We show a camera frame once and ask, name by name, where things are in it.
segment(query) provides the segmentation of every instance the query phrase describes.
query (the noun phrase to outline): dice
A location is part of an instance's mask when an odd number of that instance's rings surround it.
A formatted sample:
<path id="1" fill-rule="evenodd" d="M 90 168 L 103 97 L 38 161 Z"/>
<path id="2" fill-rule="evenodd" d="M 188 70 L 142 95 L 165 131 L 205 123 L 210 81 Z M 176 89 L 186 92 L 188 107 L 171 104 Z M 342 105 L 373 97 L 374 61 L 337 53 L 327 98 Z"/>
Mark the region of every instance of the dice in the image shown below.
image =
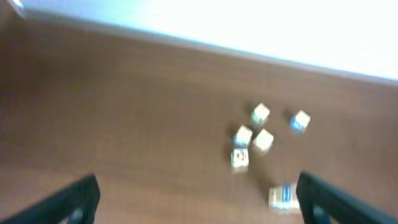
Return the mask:
<path id="1" fill-rule="evenodd" d="M 297 183 L 269 189 L 269 207 L 289 213 L 299 213 L 300 204 L 296 195 Z"/>
<path id="2" fill-rule="evenodd" d="M 311 117 L 304 111 L 299 111 L 290 121 L 290 128 L 297 134 L 301 134 L 307 128 Z"/>
<path id="3" fill-rule="evenodd" d="M 231 153 L 231 168 L 233 172 L 246 172 L 249 169 L 248 149 L 234 149 Z"/>
<path id="4" fill-rule="evenodd" d="M 274 135 L 263 129 L 253 141 L 254 149 L 262 154 L 266 154 L 274 142 Z"/>
<path id="5" fill-rule="evenodd" d="M 241 126 L 233 138 L 233 145 L 236 149 L 247 149 L 249 147 L 253 132 L 246 126 Z"/>
<path id="6" fill-rule="evenodd" d="M 250 116 L 250 122 L 254 128 L 260 129 L 264 123 L 268 120 L 269 109 L 262 103 L 260 103 Z"/>

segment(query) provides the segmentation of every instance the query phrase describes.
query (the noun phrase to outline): white cube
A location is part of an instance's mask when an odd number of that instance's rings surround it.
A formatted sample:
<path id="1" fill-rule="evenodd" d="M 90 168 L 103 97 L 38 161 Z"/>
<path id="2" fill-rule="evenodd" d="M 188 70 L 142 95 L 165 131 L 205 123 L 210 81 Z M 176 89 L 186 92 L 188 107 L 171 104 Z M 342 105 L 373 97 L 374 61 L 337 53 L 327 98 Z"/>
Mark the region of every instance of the white cube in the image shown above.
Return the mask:
<path id="1" fill-rule="evenodd" d="M 255 149 L 257 149 L 258 151 L 267 153 L 268 150 L 271 148 L 273 142 L 274 135 L 263 129 L 257 135 L 253 144 L 255 146 Z"/>
<path id="2" fill-rule="evenodd" d="M 233 138 L 234 148 L 247 149 L 253 132 L 246 126 L 241 126 Z"/>
<path id="3" fill-rule="evenodd" d="M 270 208 L 281 209 L 288 212 L 300 212 L 300 204 L 296 195 L 297 183 L 285 184 L 269 189 Z"/>
<path id="4" fill-rule="evenodd" d="M 260 103 L 251 114 L 251 124 L 255 128 L 261 128 L 264 123 L 268 120 L 269 109 L 263 104 Z"/>
<path id="5" fill-rule="evenodd" d="M 299 111 L 290 121 L 290 128 L 297 133 L 302 133 L 307 128 L 311 117 L 304 111 Z"/>
<path id="6" fill-rule="evenodd" d="M 231 168 L 233 172 L 244 172 L 249 168 L 249 153 L 247 149 L 234 149 L 231 153 Z"/>

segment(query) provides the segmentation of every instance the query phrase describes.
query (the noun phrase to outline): dark object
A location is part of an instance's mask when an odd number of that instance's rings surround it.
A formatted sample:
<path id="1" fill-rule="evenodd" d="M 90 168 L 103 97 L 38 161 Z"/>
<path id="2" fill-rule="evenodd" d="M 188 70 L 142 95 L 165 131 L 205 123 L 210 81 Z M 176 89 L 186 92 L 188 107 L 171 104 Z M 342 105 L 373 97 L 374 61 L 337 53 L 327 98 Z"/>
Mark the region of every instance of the dark object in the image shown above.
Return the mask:
<path id="1" fill-rule="evenodd" d="M 359 199 L 302 172 L 298 179 L 297 197 L 306 224 L 335 223 L 398 223 L 398 220 L 372 208 Z"/>
<path id="2" fill-rule="evenodd" d="M 1 224 L 53 224 L 65 219 L 67 224 L 92 224 L 98 202 L 100 188 L 95 176 L 89 175 Z"/>

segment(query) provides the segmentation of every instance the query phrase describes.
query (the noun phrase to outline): block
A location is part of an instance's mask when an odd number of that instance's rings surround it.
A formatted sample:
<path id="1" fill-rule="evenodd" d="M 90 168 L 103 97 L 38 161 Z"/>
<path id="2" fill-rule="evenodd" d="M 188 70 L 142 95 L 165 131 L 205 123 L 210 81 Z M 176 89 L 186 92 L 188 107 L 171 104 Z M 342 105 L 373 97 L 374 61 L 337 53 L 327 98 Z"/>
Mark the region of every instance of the block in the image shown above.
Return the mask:
<path id="1" fill-rule="evenodd" d="M 261 128 L 264 123 L 268 120 L 269 109 L 262 103 L 260 103 L 250 116 L 250 122 L 254 128 Z"/>
<path id="2" fill-rule="evenodd" d="M 233 172 L 246 172 L 249 169 L 248 149 L 234 149 L 231 153 L 231 168 Z"/>
<path id="3" fill-rule="evenodd" d="M 246 126 L 241 126 L 233 138 L 234 148 L 247 149 L 253 132 Z"/>
<path id="4" fill-rule="evenodd" d="M 300 213 L 296 188 L 297 183 L 271 187 L 269 189 L 269 207 L 287 213 Z"/>
<path id="5" fill-rule="evenodd" d="M 306 130 L 310 120 L 311 117 L 306 114 L 306 112 L 299 111 L 290 121 L 290 128 L 295 133 L 303 133 Z"/>
<path id="6" fill-rule="evenodd" d="M 274 142 L 274 135 L 263 129 L 253 141 L 254 149 L 266 154 Z"/>

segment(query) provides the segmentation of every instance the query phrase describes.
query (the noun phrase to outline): brown surface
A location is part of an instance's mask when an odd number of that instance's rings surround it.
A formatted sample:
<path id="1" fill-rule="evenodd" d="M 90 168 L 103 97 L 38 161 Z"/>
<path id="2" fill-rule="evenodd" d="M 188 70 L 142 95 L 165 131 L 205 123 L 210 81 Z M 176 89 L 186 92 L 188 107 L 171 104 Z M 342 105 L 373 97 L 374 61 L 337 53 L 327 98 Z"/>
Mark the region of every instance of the brown surface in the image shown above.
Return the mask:
<path id="1" fill-rule="evenodd" d="M 394 87 L 18 19 L 0 41 L 0 218 L 94 172 L 97 223 L 301 223 L 264 192 L 303 169 L 398 215 Z M 260 101 L 274 147 L 232 174 Z"/>

